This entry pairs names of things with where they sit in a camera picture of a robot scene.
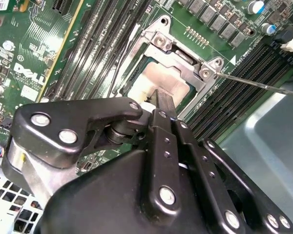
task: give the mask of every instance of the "ram slot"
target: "ram slot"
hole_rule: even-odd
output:
[[[92,35],[96,31],[102,17],[104,16],[103,11],[108,7],[109,2],[110,0],[97,0],[92,7],[90,18],[87,21],[86,25],[83,27],[81,36],[78,39],[75,49],[69,56],[66,65],[61,73],[61,76],[57,81],[55,88],[55,97],[60,97],[66,90],[66,87],[71,80],[71,74],[75,71],[77,65],[82,59]]]

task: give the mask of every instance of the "green circuit board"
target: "green circuit board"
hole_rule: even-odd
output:
[[[55,10],[54,2],[31,0],[24,12],[4,14],[4,21],[0,26],[0,85],[4,87],[4,93],[0,95],[0,142],[7,140],[9,123],[19,106],[49,98],[48,91],[61,77],[67,60],[84,30],[90,10],[98,1],[73,0],[66,14]],[[288,25],[293,26],[293,1],[290,0],[266,1],[262,13],[255,15],[247,13],[250,1],[204,1],[205,8],[197,13],[191,10],[194,2],[195,0],[151,1],[141,17],[141,27],[135,39],[161,15],[168,15],[172,22],[170,33],[177,40],[206,61],[217,56],[222,57],[225,62],[222,72],[229,74],[264,36],[261,31],[262,24],[274,24],[277,30]],[[279,9],[283,4],[286,5],[285,8]],[[121,8],[121,5],[119,1],[115,9]],[[221,13],[224,6],[228,9]],[[213,8],[215,13],[208,23],[208,19],[203,17],[207,7]],[[225,19],[224,25],[233,27],[234,33],[231,36],[222,35],[224,28],[212,29],[216,16],[222,16]],[[111,32],[111,35],[116,37],[117,32]],[[234,40],[238,35],[242,39],[240,43]],[[78,82],[82,82],[84,73],[81,73],[78,79]],[[103,81],[96,98],[103,96],[110,79]],[[89,92],[95,82],[96,78],[86,87],[85,92]],[[194,108],[187,117],[190,118],[196,111]],[[104,152],[99,157],[111,159],[120,152],[112,153],[112,156]]]

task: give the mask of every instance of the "hole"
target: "hole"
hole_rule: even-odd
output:
[[[166,18],[162,18],[161,19],[161,23],[164,24],[164,25],[167,25],[168,24],[168,20]]]
[[[42,210],[41,205],[37,201],[33,201],[30,206]]]
[[[15,184],[12,184],[10,187],[10,190],[14,191],[14,192],[18,192],[21,188]]]
[[[21,191],[21,194],[22,194],[22,195],[25,195],[25,196],[29,196],[29,193],[26,192],[25,190],[22,190],[22,191]]]
[[[220,175],[221,180],[225,182],[225,180],[227,179],[226,174],[223,172],[223,170],[220,169],[220,167],[217,166],[217,164],[215,164],[215,167],[218,171],[218,174]]]
[[[31,222],[35,222],[36,219],[37,219],[37,217],[38,217],[38,214],[37,213],[34,213],[34,215],[31,217],[30,221]]]
[[[242,214],[243,213],[243,204],[242,204],[240,198],[238,197],[238,195],[232,190],[227,190],[227,192],[228,192],[228,194],[234,204],[236,211],[238,211],[239,214]]]
[[[16,232],[23,232],[24,228],[25,228],[26,223],[24,221],[21,220],[16,220],[16,222],[14,223],[14,231]]]
[[[7,187],[9,187],[10,184],[11,184],[11,182],[10,182],[9,180],[7,180],[7,181],[4,183],[3,187],[6,189]]]
[[[4,193],[4,190],[0,189],[0,197],[2,196],[3,193]]]
[[[15,199],[14,203],[17,204],[17,205],[22,206],[22,205],[25,203],[26,200],[27,200],[27,199],[26,199],[25,197],[23,197],[23,196],[18,196],[18,197]]]
[[[24,233],[30,233],[30,230],[33,228],[33,225],[34,224],[32,224],[32,223],[29,223],[28,225],[27,225],[27,228],[25,229],[25,231],[24,231]]]
[[[142,139],[144,139],[145,137],[146,137],[145,133],[138,133],[138,134],[137,134],[137,138],[138,138],[139,140],[142,140]]]
[[[164,152],[164,156],[166,157],[166,158],[170,158],[171,156],[170,156],[170,153],[168,152],[168,151],[165,151]]]
[[[9,201],[9,202],[11,202],[11,201],[13,201],[13,199],[15,198],[15,194],[13,194],[13,193],[10,193],[10,192],[6,192],[6,194],[3,196],[3,200],[5,200],[5,201]]]
[[[32,212],[28,211],[28,210],[22,210],[21,214],[19,216],[19,218],[21,219],[25,219],[25,220],[29,220],[30,216],[31,216]]]
[[[212,177],[213,179],[215,179],[215,174],[214,172],[209,172],[210,177]]]
[[[16,211],[17,212],[17,211],[20,210],[20,207],[18,207],[18,206],[11,206],[9,210]]]

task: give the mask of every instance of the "black metal bracket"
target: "black metal bracket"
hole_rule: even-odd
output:
[[[32,104],[17,110],[11,139],[53,167],[71,167],[79,156],[122,143],[137,148],[60,188],[42,217],[48,232],[75,223],[98,227],[102,223],[99,210],[90,204],[100,203],[100,212],[127,215],[132,220],[122,230],[129,234],[159,233],[163,226],[169,233],[180,233],[180,225],[187,225],[185,220],[191,225],[187,230],[200,230],[198,233],[293,233],[290,219],[215,142],[198,143],[190,128],[177,120],[172,97],[156,91],[151,103],[156,107],[152,114],[127,97]],[[50,123],[33,124],[31,118],[36,114],[48,117]],[[76,142],[61,141],[59,132],[66,129],[76,134]],[[93,197],[100,200],[89,202]],[[87,218],[65,214],[69,222],[58,224],[54,217],[61,216],[67,203],[98,222],[89,224]],[[196,216],[198,221],[190,221]],[[101,233],[112,230],[115,232],[106,226]]]

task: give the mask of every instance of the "black ram slot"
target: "black ram slot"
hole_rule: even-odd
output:
[[[266,37],[231,74],[274,85],[293,67],[292,60]],[[197,140],[207,137],[216,140],[265,93],[265,90],[254,86],[224,80],[188,124]]]

